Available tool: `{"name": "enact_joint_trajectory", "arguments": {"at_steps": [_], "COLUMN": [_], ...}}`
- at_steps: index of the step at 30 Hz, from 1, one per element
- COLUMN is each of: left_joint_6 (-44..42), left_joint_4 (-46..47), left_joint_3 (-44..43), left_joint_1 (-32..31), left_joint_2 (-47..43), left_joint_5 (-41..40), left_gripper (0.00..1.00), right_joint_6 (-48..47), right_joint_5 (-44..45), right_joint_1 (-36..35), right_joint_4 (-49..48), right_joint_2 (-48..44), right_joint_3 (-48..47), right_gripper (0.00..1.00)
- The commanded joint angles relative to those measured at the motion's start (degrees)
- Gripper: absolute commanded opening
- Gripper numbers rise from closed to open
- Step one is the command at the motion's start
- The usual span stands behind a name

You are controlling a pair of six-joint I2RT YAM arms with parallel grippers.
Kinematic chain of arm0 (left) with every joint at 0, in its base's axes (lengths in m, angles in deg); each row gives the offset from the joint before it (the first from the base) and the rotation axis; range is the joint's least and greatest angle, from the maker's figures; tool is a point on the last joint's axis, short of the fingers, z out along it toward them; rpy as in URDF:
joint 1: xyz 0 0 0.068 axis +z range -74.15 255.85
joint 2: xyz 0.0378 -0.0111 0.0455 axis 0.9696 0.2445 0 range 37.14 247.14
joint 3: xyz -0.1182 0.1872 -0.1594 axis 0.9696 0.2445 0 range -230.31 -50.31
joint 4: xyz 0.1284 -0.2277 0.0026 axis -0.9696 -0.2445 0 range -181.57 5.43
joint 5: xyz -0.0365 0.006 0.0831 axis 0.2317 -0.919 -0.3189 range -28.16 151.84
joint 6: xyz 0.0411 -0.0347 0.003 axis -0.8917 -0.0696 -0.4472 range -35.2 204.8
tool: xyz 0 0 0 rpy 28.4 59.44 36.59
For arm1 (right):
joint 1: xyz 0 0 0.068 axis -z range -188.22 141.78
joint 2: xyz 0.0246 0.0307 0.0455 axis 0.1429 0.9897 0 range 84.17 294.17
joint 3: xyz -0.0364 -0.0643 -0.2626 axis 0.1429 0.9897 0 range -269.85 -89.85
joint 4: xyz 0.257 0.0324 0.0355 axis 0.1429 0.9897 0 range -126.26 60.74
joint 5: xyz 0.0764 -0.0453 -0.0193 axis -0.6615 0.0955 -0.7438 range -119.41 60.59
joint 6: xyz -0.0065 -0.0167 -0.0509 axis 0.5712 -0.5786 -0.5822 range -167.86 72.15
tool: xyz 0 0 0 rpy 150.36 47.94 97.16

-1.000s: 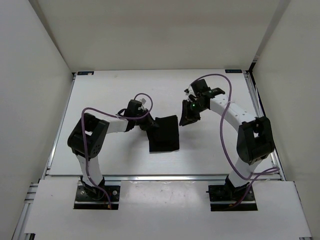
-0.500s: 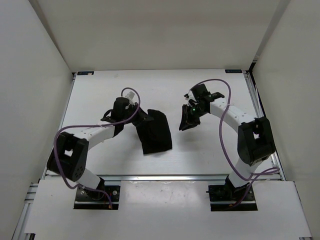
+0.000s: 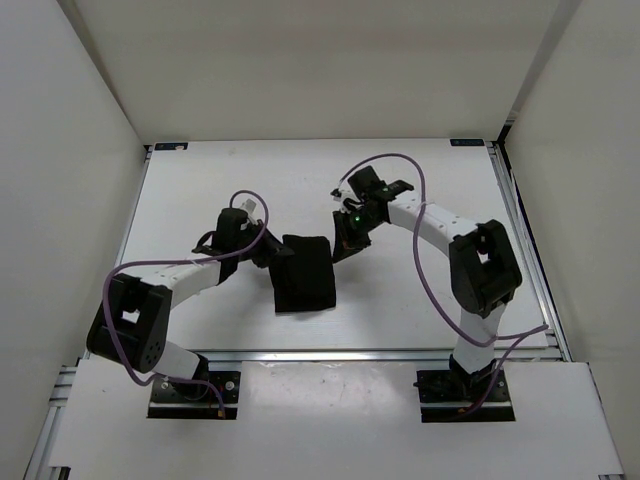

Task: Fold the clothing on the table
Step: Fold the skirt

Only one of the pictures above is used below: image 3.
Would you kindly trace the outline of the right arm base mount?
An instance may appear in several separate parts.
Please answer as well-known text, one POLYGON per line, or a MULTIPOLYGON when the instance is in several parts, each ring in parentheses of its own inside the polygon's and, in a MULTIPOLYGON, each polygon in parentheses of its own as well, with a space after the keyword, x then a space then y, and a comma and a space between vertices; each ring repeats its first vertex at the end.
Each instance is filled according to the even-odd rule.
POLYGON ((492 360, 474 373, 466 372, 449 357, 446 369, 416 372, 421 422, 514 422, 510 391, 503 368, 492 360))

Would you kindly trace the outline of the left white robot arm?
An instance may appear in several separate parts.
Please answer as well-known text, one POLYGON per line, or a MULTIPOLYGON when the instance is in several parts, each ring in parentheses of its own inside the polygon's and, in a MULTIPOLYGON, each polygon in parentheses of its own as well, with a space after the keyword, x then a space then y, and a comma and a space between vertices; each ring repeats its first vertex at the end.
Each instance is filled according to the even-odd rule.
POLYGON ((257 224, 209 231, 185 260, 123 264, 105 281, 86 347, 123 365, 136 380, 146 373, 175 377, 177 391, 198 400, 208 392, 210 377, 197 354, 167 340, 171 310, 221 285, 243 261, 266 268, 292 253, 257 224))

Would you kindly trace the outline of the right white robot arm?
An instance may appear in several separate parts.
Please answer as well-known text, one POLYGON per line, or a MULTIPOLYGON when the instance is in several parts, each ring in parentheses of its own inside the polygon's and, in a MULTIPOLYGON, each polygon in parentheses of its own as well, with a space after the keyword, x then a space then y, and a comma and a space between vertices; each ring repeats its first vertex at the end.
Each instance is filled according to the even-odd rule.
POLYGON ((389 224, 410 231, 449 261, 450 284, 460 306, 453 324, 458 340, 452 354, 449 387, 470 400, 486 384, 483 372, 494 360, 494 343, 506 305, 522 283, 506 229, 497 220, 477 223, 433 202, 421 200, 405 181, 379 183, 354 193, 336 188, 339 203, 333 212, 335 242, 332 260, 338 263, 371 245, 369 234, 389 224))

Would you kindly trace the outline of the black skirt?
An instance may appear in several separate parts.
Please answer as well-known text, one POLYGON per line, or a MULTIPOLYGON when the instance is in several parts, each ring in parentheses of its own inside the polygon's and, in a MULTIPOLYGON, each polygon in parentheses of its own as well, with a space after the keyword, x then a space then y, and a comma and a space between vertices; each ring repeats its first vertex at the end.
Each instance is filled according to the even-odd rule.
POLYGON ((324 236, 286 234, 293 254, 269 267, 277 314, 317 312, 336 306, 336 282, 329 240, 324 236))

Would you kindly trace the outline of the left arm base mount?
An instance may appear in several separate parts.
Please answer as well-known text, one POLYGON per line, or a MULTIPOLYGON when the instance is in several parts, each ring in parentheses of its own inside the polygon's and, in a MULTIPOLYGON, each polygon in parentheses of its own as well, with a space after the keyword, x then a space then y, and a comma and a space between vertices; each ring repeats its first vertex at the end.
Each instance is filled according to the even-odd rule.
POLYGON ((204 367, 200 360, 199 383, 170 381, 163 377, 152 384, 147 417, 149 419, 222 420, 237 419, 241 371, 228 367, 204 367))

